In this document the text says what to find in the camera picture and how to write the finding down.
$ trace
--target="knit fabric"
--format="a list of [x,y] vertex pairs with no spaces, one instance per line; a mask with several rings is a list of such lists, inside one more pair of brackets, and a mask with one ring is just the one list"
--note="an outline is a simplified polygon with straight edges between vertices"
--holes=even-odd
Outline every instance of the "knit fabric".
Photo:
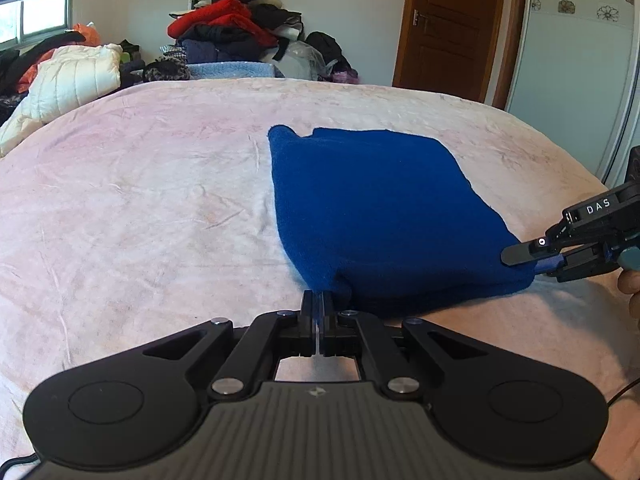
[[500,261],[518,239],[437,140],[287,126],[269,140],[284,250],[341,307],[398,316],[531,284],[533,265]]
[[177,45],[165,45],[160,47],[162,57],[166,59],[173,59],[174,61],[187,64],[187,51],[183,46]]
[[159,59],[146,66],[142,79],[152,81],[188,81],[191,73],[188,67],[173,59]]

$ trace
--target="pile of clothes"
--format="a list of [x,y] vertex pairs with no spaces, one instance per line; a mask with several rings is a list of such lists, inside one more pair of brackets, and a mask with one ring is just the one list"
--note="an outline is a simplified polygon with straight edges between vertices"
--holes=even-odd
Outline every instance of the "pile of clothes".
[[56,118],[122,86],[122,47],[76,25],[20,54],[0,54],[0,157]]
[[188,79],[193,64],[248,61],[270,63],[286,77],[358,82],[334,38],[314,32],[305,43],[302,15],[283,9],[280,0],[193,2],[193,9],[171,13],[167,34],[175,43],[162,47],[147,67],[155,73],[145,71],[145,80]]

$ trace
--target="human hand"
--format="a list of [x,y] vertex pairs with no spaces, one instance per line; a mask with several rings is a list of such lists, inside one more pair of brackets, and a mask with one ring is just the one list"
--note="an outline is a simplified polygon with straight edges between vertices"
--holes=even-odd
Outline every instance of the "human hand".
[[632,294],[629,313],[633,319],[640,319],[640,270],[625,270],[618,278],[618,288],[623,294]]

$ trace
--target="bed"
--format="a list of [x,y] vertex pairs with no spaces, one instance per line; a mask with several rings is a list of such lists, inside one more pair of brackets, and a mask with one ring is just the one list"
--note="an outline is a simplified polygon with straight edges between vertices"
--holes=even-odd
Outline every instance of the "bed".
[[[602,184],[518,119],[459,98],[295,80],[158,82],[78,108],[0,160],[0,462],[31,453],[20,410],[66,368],[223,316],[296,309],[304,283],[275,226],[266,134],[288,124],[430,136],[521,239]],[[615,274],[426,317],[572,370],[610,397],[640,376]],[[348,360],[290,359],[279,378],[344,380]],[[611,410],[595,461],[640,476],[640,396]]]

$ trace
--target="silver bolt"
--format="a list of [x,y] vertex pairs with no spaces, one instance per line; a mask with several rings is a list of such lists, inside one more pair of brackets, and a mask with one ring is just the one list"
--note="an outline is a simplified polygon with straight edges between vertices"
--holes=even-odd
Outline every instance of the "silver bolt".
[[233,395],[244,388],[244,383],[240,379],[226,377],[218,379],[211,385],[211,389],[220,395]]
[[420,388],[420,383],[411,377],[396,377],[386,387],[396,394],[412,394]]

